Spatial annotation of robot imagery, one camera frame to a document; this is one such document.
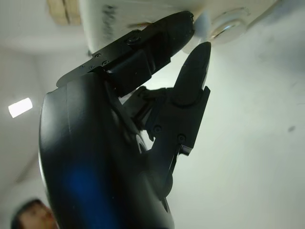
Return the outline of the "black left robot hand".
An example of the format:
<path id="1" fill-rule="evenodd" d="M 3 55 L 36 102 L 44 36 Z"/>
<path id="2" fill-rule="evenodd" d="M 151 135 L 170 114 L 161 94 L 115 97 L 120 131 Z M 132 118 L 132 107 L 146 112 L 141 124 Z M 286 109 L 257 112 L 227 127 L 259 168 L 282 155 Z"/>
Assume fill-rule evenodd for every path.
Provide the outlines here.
<path id="1" fill-rule="evenodd" d="M 144 83 L 194 34 L 181 11 L 92 55 L 46 94 L 39 163 L 61 229 L 172 229 L 167 196 L 194 147 L 210 95 L 211 44 L 189 54 L 171 88 Z"/>

